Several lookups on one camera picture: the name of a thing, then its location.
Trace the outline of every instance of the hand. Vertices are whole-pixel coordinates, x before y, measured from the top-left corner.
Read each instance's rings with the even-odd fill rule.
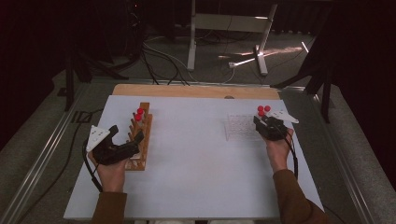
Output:
[[[293,136],[294,130],[288,129],[288,133],[286,139],[288,142],[291,143],[291,137]],[[267,144],[267,155],[268,159],[270,160],[271,167],[273,172],[279,170],[288,169],[287,159],[290,152],[289,145],[285,142],[284,139],[278,141],[270,141],[266,138],[264,139],[265,143]]]
[[[97,162],[92,155],[88,154],[88,158],[97,166]],[[123,192],[125,182],[125,163],[127,160],[119,161],[111,165],[99,165],[97,172],[102,183],[103,192]]]

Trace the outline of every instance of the dark background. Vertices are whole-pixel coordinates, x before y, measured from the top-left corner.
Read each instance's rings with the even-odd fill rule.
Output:
[[[51,79],[64,70],[68,49],[76,47],[95,60],[111,62],[115,55],[139,53],[147,24],[172,39],[175,23],[183,26],[190,21],[190,1],[129,3],[132,4],[8,0],[3,4],[0,8],[0,148],[52,91]],[[246,7],[247,3],[259,6],[262,1],[197,0],[197,11],[217,13],[219,4],[224,14],[260,16],[269,10],[269,5]],[[391,0],[333,1],[329,10],[327,3],[280,4],[273,32],[302,32],[317,37],[302,68],[323,61],[333,64],[332,83],[340,87],[395,188],[396,150],[392,137],[396,125],[393,91],[396,6]],[[134,6],[129,10],[138,20],[122,13],[128,6]]]

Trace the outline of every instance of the wooden edge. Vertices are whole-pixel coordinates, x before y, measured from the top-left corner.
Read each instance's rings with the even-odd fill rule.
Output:
[[[197,98],[234,98],[279,100],[276,89],[269,87],[212,87],[118,84],[113,95],[167,96]]]

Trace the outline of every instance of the white board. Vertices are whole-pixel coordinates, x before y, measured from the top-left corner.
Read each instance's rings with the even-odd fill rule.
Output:
[[[126,218],[254,219],[278,217],[272,169],[265,143],[227,141],[228,114],[254,114],[258,105],[287,111],[281,100],[109,96],[97,125],[118,125],[115,144],[128,139],[132,113],[149,102],[153,115],[146,171],[128,172]],[[322,207],[297,135],[299,183],[305,196]],[[292,170],[291,154],[288,166]],[[99,192],[83,165],[64,213],[90,219]]]

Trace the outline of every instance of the tripod leg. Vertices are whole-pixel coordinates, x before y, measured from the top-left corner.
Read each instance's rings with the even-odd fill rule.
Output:
[[[294,82],[296,82],[298,80],[301,80],[301,79],[303,79],[305,77],[308,77],[308,76],[313,76],[314,73],[316,73],[318,70],[320,70],[320,67],[321,67],[321,63],[318,63],[317,65],[311,66],[310,68],[307,68],[305,70],[300,70],[299,73],[296,76],[291,77],[291,78],[289,78],[289,79],[287,79],[287,80],[285,80],[283,82],[270,85],[270,87],[271,88],[277,88],[277,89],[283,89],[283,88],[293,84]]]
[[[330,90],[332,86],[332,71],[327,70],[325,80],[323,83],[323,96],[322,96],[322,104],[321,104],[321,114],[322,117],[326,120],[327,123],[330,123],[329,120],[329,104],[330,104]]]

